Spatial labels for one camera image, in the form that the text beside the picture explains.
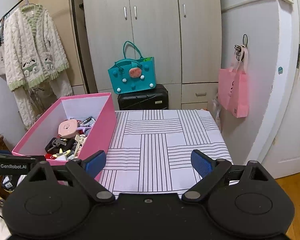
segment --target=silver bolt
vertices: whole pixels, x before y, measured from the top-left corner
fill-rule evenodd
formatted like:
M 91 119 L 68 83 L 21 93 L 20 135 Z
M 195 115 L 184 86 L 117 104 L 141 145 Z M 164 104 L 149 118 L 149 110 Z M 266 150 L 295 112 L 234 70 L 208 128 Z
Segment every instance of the silver bolt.
M 197 192 L 197 191 L 187 191 L 187 192 L 185 193 L 185 197 L 186 197 L 187 199 L 197 199 L 197 198 L 199 198 L 200 196 L 201 196 L 200 193 Z
M 98 199 L 109 199 L 112 197 L 112 193 L 109 191 L 100 191 L 97 193 Z

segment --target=black suitcase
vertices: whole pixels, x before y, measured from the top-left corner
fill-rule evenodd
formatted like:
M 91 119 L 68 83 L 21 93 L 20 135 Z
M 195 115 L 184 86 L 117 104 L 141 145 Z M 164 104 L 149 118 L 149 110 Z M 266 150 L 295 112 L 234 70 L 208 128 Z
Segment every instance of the black suitcase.
M 169 95 L 166 88 L 157 84 L 154 89 L 118 96 L 120 110 L 163 110 L 169 109 Z

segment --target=cardigan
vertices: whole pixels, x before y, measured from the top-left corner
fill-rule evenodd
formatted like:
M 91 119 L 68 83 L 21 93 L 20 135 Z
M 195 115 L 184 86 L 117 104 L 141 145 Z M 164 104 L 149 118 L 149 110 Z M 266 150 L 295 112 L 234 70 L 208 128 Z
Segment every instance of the cardigan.
M 4 62 L 11 91 L 54 80 L 69 68 L 57 29 L 46 8 L 17 8 L 4 22 Z

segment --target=wardrobe handle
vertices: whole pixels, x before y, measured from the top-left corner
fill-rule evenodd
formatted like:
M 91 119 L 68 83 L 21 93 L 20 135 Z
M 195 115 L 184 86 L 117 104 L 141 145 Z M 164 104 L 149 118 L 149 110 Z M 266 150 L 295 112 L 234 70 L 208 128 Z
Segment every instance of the wardrobe handle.
M 196 93 L 195 96 L 196 97 L 205 97 L 207 95 L 207 92 L 205 93 Z
M 187 17 L 186 15 L 186 5 L 183 4 L 183 17 Z
M 137 7 L 136 6 L 134 7 L 134 17 L 135 17 L 135 19 L 137 19 Z
M 127 8 L 124 7 L 123 9 L 124 9 L 124 18 L 127 19 Z

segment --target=pink box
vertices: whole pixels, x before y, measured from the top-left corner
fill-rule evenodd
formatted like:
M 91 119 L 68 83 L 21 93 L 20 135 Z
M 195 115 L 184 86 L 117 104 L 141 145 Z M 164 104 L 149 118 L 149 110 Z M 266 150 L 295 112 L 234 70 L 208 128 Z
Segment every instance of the pink box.
M 78 158 L 84 160 L 98 150 L 108 151 L 116 125 L 111 93 L 98 93 L 59 98 L 30 128 L 13 149 L 13 155 L 45 155 L 45 147 L 58 135 L 58 127 L 66 119 L 84 120 L 93 116 L 91 129 Z M 51 165 L 64 165 L 66 161 L 48 160 Z

